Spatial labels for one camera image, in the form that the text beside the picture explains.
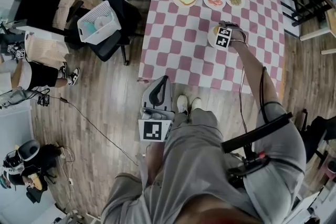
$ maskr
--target checkered tablecloth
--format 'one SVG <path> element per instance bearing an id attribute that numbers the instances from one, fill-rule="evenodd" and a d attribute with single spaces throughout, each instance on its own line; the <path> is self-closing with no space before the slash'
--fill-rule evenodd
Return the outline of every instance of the checkered tablecloth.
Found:
<path id="1" fill-rule="evenodd" d="M 280 92 L 285 36 L 280 0 L 245 0 L 242 9 L 208 8 L 196 0 L 190 8 L 173 0 L 151 0 L 143 40 L 139 77 L 238 91 L 243 65 L 238 53 L 221 51 L 207 41 L 209 29 L 220 20 L 238 23 L 246 32 L 250 51 L 267 67 Z M 242 92 L 250 93 L 245 79 Z"/>

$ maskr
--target person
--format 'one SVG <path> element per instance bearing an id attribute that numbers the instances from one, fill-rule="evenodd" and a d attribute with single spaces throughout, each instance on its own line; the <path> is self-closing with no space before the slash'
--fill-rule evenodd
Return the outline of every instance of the person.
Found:
<path id="1" fill-rule="evenodd" d="M 66 85 L 75 85 L 80 69 L 76 68 L 74 72 L 66 75 L 66 63 L 59 70 L 53 67 L 45 66 L 36 62 L 28 62 L 23 59 L 4 61 L 0 54 L 0 74 L 10 73 L 11 89 L 21 87 L 23 90 L 32 90 L 36 87 L 64 87 Z M 0 84 L 5 84 L 6 80 L 0 79 Z"/>
<path id="2" fill-rule="evenodd" d="M 24 161 L 25 169 L 21 174 L 11 175 L 7 171 L 3 171 L 0 176 L 0 185 L 3 188 L 11 188 L 11 185 L 25 186 L 33 184 L 33 180 L 29 176 L 32 174 L 39 176 L 50 168 L 56 167 L 56 159 L 62 155 L 63 151 L 62 147 L 52 144 L 42 146 L 35 157 L 29 161 Z"/>
<path id="3" fill-rule="evenodd" d="M 230 45 L 242 60 L 260 109 L 263 65 L 249 51 L 239 30 L 233 30 L 232 39 Z M 286 113 L 267 72 L 264 101 L 268 120 Z M 187 97 L 178 98 L 179 114 L 166 142 L 149 147 L 146 169 L 140 169 L 142 181 L 130 174 L 117 175 L 101 223 L 282 223 L 306 167 L 304 145 L 294 124 L 255 142 L 254 151 L 265 152 L 271 161 L 245 175 L 244 187 L 235 188 L 228 181 L 227 170 L 242 162 L 234 154 L 222 152 L 218 121 L 211 111 L 202 110 L 201 104 L 196 98 L 189 114 Z M 264 118 L 259 113 L 257 126 L 261 125 Z"/>

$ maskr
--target sneaker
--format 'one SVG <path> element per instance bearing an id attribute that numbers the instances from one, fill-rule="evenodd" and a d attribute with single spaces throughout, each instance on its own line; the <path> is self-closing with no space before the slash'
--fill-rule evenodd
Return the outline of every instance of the sneaker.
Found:
<path id="1" fill-rule="evenodd" d="M 79 68 L 76 68 L 76 69 L 74 70 L 74 72 L 73 72 L 70 76 L 68 76 L 68 84 L 69 84 L 70 86 L 75 85 L 75 83 L 76 83 L 76 81 L 77 81 L 77 79 L 78 79 L 78 77 L 79 77 L 79 74 L 80 74 L 80 69 L 79 69 Z"/>
<path id="2" fill-rule="evenodd" d="M 59 155 L 59 157 L 61 159 L 65 159 L 66 155 L 65 155 L 65 149 L 64 149 L 64 147 L 60 146 L 60 147 L 58 147 L 58 149 L 61 151 L 61 154 Z"/>
<path id="3" fill-rule="evenodd" d="M 202 101 L 200 98 L 195 98 L 195 100 L 193 101 L 193 103 L 191 104 L 191 111 L 195 110 L 195 109 L 202 109 Z"/>
<path id="4" fill-rule="evenodd" d="M 65 79 L 67 77 L 66 70 L 67 70 L 67 62 L 63 62 L 63 65 L 58 70 L 59 72 L 62 73 L 62 77 L 61 77 L 62 79 Z"/>
<path id="5" fill-rule="evenodd" d="M 177 99 L 177 109 L 179 113 L 186 112 L 188 115 L 188 98 L 185 95 L 180 95 Z"/>

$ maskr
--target wire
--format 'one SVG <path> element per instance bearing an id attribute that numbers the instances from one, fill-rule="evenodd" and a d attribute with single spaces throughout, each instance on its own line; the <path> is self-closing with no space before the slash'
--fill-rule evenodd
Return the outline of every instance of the wire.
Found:
<path id="1" fill-rule="evenodd" d="M 134 160 L 132 160 L 132 158 L 119 146 L 117 146 L 115 144 L 115 142 L 113 142 L 112 140 L 110 140 L 106 135 L 104 135 L 86 116 L 83 115 L 83 113 L 73 104 L 69 103 L 68 100 L 64 99 L 64 98 L 58 98 L 58 97 L 52 97 L 51 98 L 54 99 L 59 99 L 60 101 L 64 102 L 64 103 L 68 103 L 70 105 L 72 105 L 81 115 L 84 119 L 86 119 L 102 136 L 104 136 L 108 141 L 110 141 L 116 148 L 118 148 L 132 163 L 134 163 L 136 166 L 138 166 L 138 164 L 136 164 L 136 162 Z"/>
<path id="2" fill-rule="evenodd" d="M 64 167 L 63 167 L 63 165 L 62 165 L 62 163 L 61 163 L 61 160 L 60 160 L 60 157 L 59 157 L 59 156 L 58 156 L 58 162 L 59 162 L 59 165 L 60 165 L 60 167 L 61 167 L 61 170 L 62 170 L 63 174 L 65 175 L 65 177 L 66 177 L 66 179 L 67 179 L 67 182 L 69 182 L 69 180 L 70 180 L 70 178 L 71 178 L 71 177 L 70 177 L 70 174 L 71 174 L 71 169 L 72 169 L 72 163 L 73 163 L 74 161 L 72 160 L 72 155 L 71 155 L 71 153 L 70 153 L 65 147 L 64 147 L 64 149 L 69 153 L 70 158 L 71 158 L 71 167 L 70 167 L 70 171 L 69 171 L 69 176 L 68 176 L 67 173 L 65 172 Z M 71 193 L 74 193 L 74 192 L 75 192 L 75 189 L 74 189 L 73 185 L 69 183 L 69 193 L 67 193 L 68 202 L 67 202 L 67 204 L 65 205 L 64 210 L 67 208 L 67 206 L 68 206 L 69 203 L 71 202 Z"/>
<path id="3" fill-rule="evenodd" d="M 244 120 L 244 116 L 243 116 L 243 106 L 242 106 L 242 88 L 243 88 L 243 84 L 244 84 L 244 80 L 245 80 L 245 72 L 244 72 L 244 67 L 241 71 L 241 79 L 240 79 L 240 86 L 239 86 L 239 104 L 240 104 L 240 115 L 242 116 L 241 119 L 243 120 L 243 126 L 244 126 L 244 130 L 245 130 L 245 133 L 247 133 L 247 127 L 246 127 L 246 124 L 245 124 L 245 120 Z"/>
<path id="4" fill-rule="evenodd" d="M 265 98 L 264 98 L 264 73 L 266 71 L 266 67 L 262 68 L 261 78 L 260 78 L 260 85 L 259 85 L 259 102 L 260 102 L 260 110 L 264 118 L 265 123 L 269 123 L 266 111 L 265 111 Z"/>

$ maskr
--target white fabric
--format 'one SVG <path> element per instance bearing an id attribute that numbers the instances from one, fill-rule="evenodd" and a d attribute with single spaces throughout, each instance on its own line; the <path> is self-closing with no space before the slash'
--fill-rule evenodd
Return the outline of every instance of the white fabric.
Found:
<path id="1" fill-rule="evenodd" d="M 0 65 L 0 74 L 10 73 L 11 77 L 13 77 L 16 67 L 17 67 L 16 60 L 5 61 L 3 64 Z M 19 87 L 21 87 L 24 90 L 27 90 L 31 82 L 31 75 L 32 75 L 32 68 L 30 67 L 30 64 L 26 60 L 23 60 Z M 8 84 L 7 79 L 1 76 L 0 84 L 7 85 Z"/>

